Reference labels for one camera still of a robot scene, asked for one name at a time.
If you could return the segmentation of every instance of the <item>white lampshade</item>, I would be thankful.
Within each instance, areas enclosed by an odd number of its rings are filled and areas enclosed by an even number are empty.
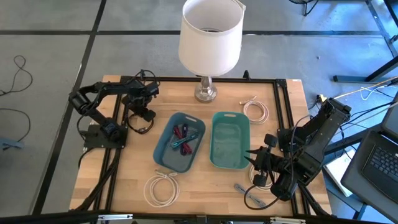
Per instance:
[[[192,73],[217,77],[238,62],[246,6],[237,0],[188,0],[182,9],[182,64]]]

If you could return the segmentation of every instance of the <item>coiled white cable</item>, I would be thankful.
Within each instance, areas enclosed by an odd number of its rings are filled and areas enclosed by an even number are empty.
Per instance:
[[[257,96],[254,96],[250,100],[240,101],[239,104],[240,105],[244,105],[243,106],[243,114],[246,115],[246,116],[247,116],[248,108],[249,108],[250,105],[256,105],[256,106],[260,107],[260,109],[262,111],[262,116],[260,118],[257,118],[257,119],[250,119],[249,118],[249,120],[250,120],[251,124],[263,124],[268,119],[269,111],[268,111],[267,106],[264,103],[261,103],[260,101],[256,101],[255,100],[256,98],[257,98]]]
[[[278,176],[279,176],[278,173],[276,173],[276,172],[272,172],[272,173],[273,173],[275,179],[278,178]],[[254,166],[251,166],[251,167],[250,167],[250,170],[249,170],[249,178],[250,178],[250,182],[253,183],[253,179],[254,179]],[[265,186],[265,187],[256,187],[256,188],[259,189],[259,190],[269,190],[271,187],[272,187],[272,181],[271,181],[271,183],[269,183],[269,184],[266,183],[266,186]]]
[[[160,171],[157,171],[157,170],[155,170],[155,172],[156,172],[157,175],[149,178],[147,180],[147,182],[145,183],[145,186],[144,186],[144,198],[145,198],[145,201],[148,202],[149,205],[151,205],[152,207],[155,207],[155,208],[167,207],[167,206],[173,204],[176,201],[176,199],[178,198],[178,196],[180,195],[180,188],[178,186],[177,181],[174,179],[174,177],[177,175],[177,173],[173,172],[173,173],[169,173],[169,174],[164,174],[164,173],[162,173]],[[159,181],[161,181],[162,179],[168,180],[173,186],[173,194],[166,201],[160,201],[154,195],[155,185]],[[149,193],[150,193],[150,197],[151,197],[153,203],[151,203],[147,199],[147,196],[146,196],[146,188],[147,188],[147,184],[149,182],[151,182],[150,185],[149,185]]]

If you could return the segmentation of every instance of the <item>laptop keyboard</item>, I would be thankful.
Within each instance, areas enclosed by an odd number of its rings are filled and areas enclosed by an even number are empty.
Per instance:
[[[398,182],[398,154],[392,154],[376,146],[369,164]]]

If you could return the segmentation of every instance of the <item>plastic tray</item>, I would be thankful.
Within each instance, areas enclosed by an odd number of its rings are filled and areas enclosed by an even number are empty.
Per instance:
[[[236,112],[218,112],[213,116],[210,161],[214,166],[226,169],[243,169],[250,157],[250,121]]]
[[[183,124],[188,124],[188,135],[199,132],[199,137],[187,142],[192,149],[192,154],[181,155],[180,147],[173,149],[171,143],[177,141],[178,138],[173,133],[173,127],[178,125],[180,128]],[[157,164],[172,169],[176,172],[186,172],[191,168],[193,159],[195,158],[201,143],[201,139],[206,131],[204,122],[198,118],[187,115],[185,113],[175,113],[167,123],[163,134],[154,151],[154,160]]]

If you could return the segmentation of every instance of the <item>wooden tabletop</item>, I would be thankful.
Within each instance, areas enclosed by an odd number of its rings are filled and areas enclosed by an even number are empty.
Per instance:
[[[106,75],[103,81],[118,82],[120,76]],[[278,201],[266,210],[254,211],[243,204],[243,195],[237,193],[234,184],[241,184],[248,188],[250,183],[249,166],[243,170],[229,170],[215,167],[209,159],[211,119],[219,111],[242,112],[239,101],[248,100],[254,95],[269,109],[268,120],[261,125],[251,125],[251,149],[257,149],[264,145],[264,136],[269,133],[276,136],[278,117],[275,107],[275,98],[271,84],[264,83],[216,83],[218,95],[212,103],[199,103],[193,96],[193,91],[198,83],[195,82],[162,82],[160,94],[148,105],[148,108],[157,113],[154,127],[144,135],[129,131],[126,147],[122,150],[119,163],[114,197],[111,210],[114,212],[129,213],[172,213],[172,214],[208,214],[208,215],[291,215],[290,202]],[[303,86],[300,80],[287,80],[290,104],[294,121],[308,114],[307,103],[304,97]],[[281,104],[284,105],[283,94],[280,90]],[[107,96],[98,109],[105,116],[112,116],[115,96]],[[201,148],[197,153],[192,168],[175,177],[180,186],[180,196],[169,207],[153,208],[143,196],[145,182],[155,175],[155,170],[170,172],[156,164],[152,158],[154,149],[160,135],[163,133],[169,118],[176,112],[184,112],[206,124],[206,133],[203,137]],[[285,108],[284,121],[287,125]],[[258,117],[260,109],[250,107],[249,117]],[[141,118],[131,120],[134,127],[147,126]],[[279,148],[272,150],[274,154],[280,154]],[[93,190],[100,176],[104,149],[95,149],[85,156],[81,162],[76,180],[70,208],[79,206],[85,197]],[[101,208],[106,200],[106,186],[103,193]],[[329,199],[326,193],[323,174],[320,173],[308,186],[317,202],[324,210],[331,213]],[[168,199],[172,192],[170,183],[163,180],[155,188],[155,195],[159,199]],[[262,199],[266,204],[275,199],[269,191],[253,189],[251,193]],[[298,210],[303,213],[301,196],[297,193]]]

